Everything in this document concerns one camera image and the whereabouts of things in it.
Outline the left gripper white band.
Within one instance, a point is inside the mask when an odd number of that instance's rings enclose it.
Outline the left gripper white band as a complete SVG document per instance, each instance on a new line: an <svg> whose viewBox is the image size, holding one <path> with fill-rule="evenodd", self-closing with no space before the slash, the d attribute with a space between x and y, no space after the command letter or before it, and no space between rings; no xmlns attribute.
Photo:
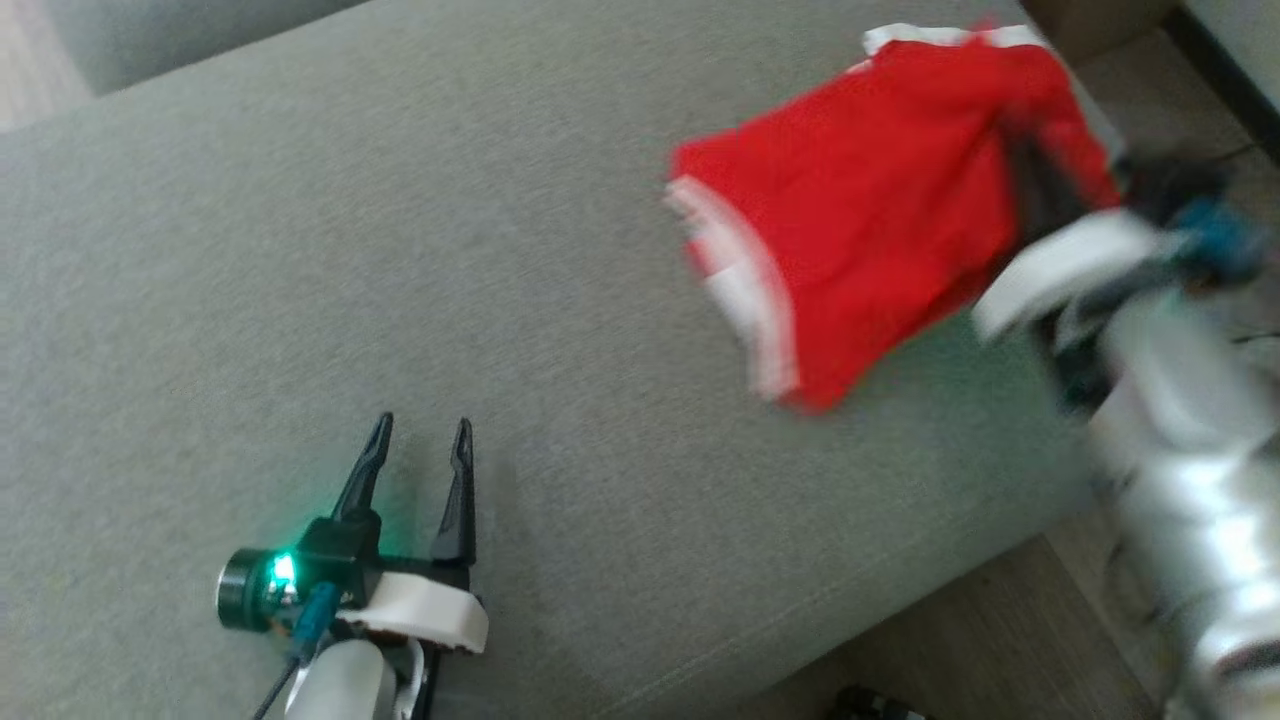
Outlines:
<svg viewBox="0 0 1280 720"><path fill-rule="evenodd" d="M477 557L472 423L461 418L457 425L451 489L428 559L381 555L381 523L369 514L393 428L394 414L381 413L330 518L314 520L298 542L300 594L308 600L320 585L330 585L333 615L342 621L483 653L490 618L470 589Z"/></svg>

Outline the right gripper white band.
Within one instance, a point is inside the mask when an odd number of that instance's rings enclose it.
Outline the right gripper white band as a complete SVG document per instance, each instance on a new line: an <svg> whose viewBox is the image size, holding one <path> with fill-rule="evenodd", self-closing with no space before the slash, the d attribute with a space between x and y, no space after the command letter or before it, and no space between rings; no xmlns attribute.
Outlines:
<svg viewBox="0 0 1280 720"><path fill-rule="evenodd" d="M1092 213L1068 164L1037 133L1005 126L1004 149L1018 254L973 305L983 342L1121 278L1165 246L1164 232L1133 211Z"/></svg>

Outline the red white jersey garment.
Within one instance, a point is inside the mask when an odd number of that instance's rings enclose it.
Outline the red white jersey garment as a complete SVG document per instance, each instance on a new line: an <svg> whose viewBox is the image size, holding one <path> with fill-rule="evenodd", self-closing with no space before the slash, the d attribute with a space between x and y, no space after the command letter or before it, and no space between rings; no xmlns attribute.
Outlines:
<svg viewBox="0 0 1280 720"><path fill-rule="evenodd" d="M864 47L783 106L678 146L666 186L751 388L813 413L989 283L1019 236L1012 140L1044 149L1087 209L1120 201L1029 27L896 23Z"/></svg>

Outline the grey sofa seat cushion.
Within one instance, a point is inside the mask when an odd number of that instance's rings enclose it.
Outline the grey sofa seat cushion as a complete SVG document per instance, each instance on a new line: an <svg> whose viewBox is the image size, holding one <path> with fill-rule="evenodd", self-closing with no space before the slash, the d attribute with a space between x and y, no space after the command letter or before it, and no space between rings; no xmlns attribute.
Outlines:
<svg viewBox="0 0 1280 720"><path fill-rule="evenodd" d="M38 0L87 87L113 94L367 0Z"/></svg>

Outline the large grey sofa ottoman seat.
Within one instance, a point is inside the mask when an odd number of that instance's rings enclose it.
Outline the large grey sofa ottoman seat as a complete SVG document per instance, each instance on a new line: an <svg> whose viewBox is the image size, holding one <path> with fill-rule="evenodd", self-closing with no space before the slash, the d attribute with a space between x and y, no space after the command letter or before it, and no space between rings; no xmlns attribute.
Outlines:
<svg viewBox="0 0 1280 720"><path fill-rule="evenodd" d="M246 719L219 569L378 415L422 552L474 423L489 648L447 717L709 717L1032 537L1091 465L964 316L762 402L671 150L1014 0L374 0L0 136L0 720Z"/></svg>

